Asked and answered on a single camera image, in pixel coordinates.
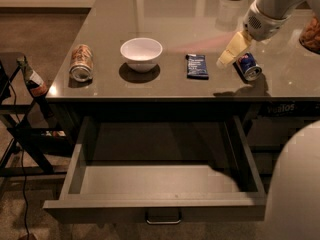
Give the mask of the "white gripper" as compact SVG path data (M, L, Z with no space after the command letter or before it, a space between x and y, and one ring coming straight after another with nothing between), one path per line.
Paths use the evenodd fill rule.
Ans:
M254 1L243 19L243 28L245 31L238 31L234 34L225 50L217 60L216 65L219 68L226 68L234 63L251 46L252 39L263 41L274 36L287 21L284 19L275 19L264 15Z

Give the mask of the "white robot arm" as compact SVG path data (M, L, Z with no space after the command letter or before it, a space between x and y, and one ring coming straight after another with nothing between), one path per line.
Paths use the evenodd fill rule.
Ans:
M320 0L254 0L236 33L217 60L236 61L251 45L274 36L292 11L307 2L314 13ZM320 240L320 121L293 135L281 151L267 195L263 240Z

